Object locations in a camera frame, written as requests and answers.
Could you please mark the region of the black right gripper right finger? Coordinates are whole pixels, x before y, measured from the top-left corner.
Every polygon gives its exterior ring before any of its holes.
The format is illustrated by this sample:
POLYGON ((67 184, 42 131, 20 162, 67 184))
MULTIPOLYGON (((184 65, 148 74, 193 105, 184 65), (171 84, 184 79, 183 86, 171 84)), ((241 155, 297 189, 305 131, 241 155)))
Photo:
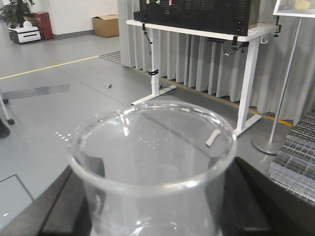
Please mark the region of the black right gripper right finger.
POLYGON ((226 171, 222 210, 224 236, 315 234, 315 207, 240 157, 226 171))

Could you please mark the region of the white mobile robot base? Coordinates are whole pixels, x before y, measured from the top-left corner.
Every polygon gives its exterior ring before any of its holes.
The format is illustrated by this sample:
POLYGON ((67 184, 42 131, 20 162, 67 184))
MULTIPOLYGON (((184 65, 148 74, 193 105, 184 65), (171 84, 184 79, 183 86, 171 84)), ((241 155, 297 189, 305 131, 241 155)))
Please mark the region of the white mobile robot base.
POLYGON ((9 28, 9 38, 14 43, 26 43, 41 39, 38 27, 30 21, 24 21, 22 28, 9 28))

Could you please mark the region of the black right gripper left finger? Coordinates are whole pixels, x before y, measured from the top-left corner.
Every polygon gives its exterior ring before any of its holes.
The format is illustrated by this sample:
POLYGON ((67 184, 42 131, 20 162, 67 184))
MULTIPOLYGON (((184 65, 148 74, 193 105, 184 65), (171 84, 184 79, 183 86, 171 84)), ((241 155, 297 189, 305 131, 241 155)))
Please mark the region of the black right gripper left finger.
POLYGON ((0 230, 2 236, 89 236, 92 223, 81 179, 66 167, 29 206, 0 230))

